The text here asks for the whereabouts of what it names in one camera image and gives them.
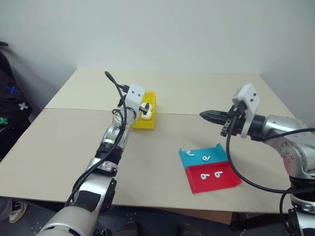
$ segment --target person's foot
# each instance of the person's foot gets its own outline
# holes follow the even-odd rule
[[[126,223],[116,236],[138,236],[138,226],[136,222],[129,221]]]
[[[9,223],[18,222],[24,215],[28,205],[20,201],[12,202],[12,212],[9,215]]]
[[[180,236],[202,236],[202,233],[195,226],[185,224],[181,227]]]

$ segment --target yellow container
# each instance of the yellow container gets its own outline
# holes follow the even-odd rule
[[[149,102],[152,104],[152,116],[150,119],[142,119],[142,111],[140,111],[140,118],[133,124],[132,128],[154,129],[156,126],[156,92],[146,92],[143,96],[142,102]]]

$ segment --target white table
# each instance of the white table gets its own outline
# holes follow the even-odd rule
[[[237,88],[253,83],[260,115],[293,115],[259,75],[110,71],[120,84],[157,93],[154,131],[132,131],[120,162],[113,203],[129,206],[279,212],[280,195],[246,183],[192,194],[179,148],[225,146],[221,127],[203,120],[205,110],[227,111]],[[118,94],[102,70],[78,69],[0,164],[0,196],[65,201],[112,119]],[[232,138],[237,169],[258,184],[286,189],[288,175],[272,148]],[[284,209],[290,207],[289,199]]]

